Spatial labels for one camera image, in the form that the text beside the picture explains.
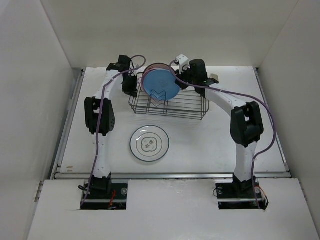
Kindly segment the white plate with flower outline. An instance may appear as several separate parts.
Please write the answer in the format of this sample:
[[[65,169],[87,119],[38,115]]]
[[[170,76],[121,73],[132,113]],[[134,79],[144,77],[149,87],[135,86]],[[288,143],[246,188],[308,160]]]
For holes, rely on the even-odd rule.
[[[132,134],[129,147],[138,160],[153,163],[161,160],[168,153],[170,138],[161,127],[145,125]]]

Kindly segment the dark wire dish rack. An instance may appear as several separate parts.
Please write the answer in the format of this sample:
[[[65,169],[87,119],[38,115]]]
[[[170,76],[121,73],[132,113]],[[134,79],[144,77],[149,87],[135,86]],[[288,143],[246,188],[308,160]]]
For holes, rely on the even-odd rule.
[[[184,119],[202,120],[210,109],[209,101],[198,95],[192,89],[181,90],[170,100],[166,93],[157,99],[155,95],[148,95],[142,87],[142,74],[137,79],[137,97],[131,96],[128,104],[136,114],[166,116]]]

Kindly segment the blue plate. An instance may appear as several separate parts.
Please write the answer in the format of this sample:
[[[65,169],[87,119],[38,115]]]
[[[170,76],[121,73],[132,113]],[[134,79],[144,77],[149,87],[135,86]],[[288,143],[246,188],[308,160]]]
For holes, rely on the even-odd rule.
[[[155,69],[148,72],[142,81],[144,91],[158,101],[169,101],[175,98],[181,88],[169,70]]]

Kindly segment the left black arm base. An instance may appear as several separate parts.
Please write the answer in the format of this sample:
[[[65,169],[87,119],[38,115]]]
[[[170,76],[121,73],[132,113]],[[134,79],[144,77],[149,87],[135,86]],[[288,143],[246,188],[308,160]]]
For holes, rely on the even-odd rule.
[[[127,183],[113,183],[110,178],[93,177],[89,183],[79,185],[82,191],[81,210],[126,210],[128,197]]]

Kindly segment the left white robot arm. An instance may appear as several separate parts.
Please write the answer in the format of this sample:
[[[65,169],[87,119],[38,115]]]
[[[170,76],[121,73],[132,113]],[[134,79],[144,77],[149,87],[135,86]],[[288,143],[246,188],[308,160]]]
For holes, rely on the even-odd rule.
[[[86,191],[91,192],[94,189],[103,199],[112,192],[112,186],[107,183],[111,174],[107,145],[116,123],[112,99],[120,87],[125,95],[137,96],[137,70],[140,66],[133,64],[134,58],[120,55],[116,63],[109,64],[99,90],[94,96],[84,100],[85,125],[95,143],[95,156]]]

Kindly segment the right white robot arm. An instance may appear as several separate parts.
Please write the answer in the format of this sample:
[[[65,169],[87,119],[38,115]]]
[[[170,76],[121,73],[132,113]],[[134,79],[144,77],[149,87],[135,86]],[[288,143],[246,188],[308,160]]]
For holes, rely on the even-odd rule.
[[[264,133],[257,99],[245,102],[241,99],[242,93],[224,90],[216,77],[208,75],[202,59],[189,60],[182,54],[171,63],[178,66],[178,70],[172,74],[181,89],[193,87],[200,96],[213,102],[230,116],[230,135],[236,144],[236,165],[231,190],[239,199],[256,199],[256,148]]]

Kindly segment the pink plate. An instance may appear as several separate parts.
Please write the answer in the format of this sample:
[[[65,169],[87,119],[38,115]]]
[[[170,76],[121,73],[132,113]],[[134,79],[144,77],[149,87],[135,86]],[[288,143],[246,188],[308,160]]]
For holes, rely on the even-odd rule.
[[[165,63],[153,63],[142,74],[141,86],[150,93],[166,91],[172,82],[171,68]]]

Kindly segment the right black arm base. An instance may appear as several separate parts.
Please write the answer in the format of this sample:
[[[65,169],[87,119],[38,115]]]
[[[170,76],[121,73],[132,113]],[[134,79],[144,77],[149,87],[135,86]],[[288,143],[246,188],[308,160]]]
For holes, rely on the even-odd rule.
[[[258,180],[239,182],[216,182],[212,192],[217,198],[220,210],[266,210],[269,206],[268,197],[262,190]]]

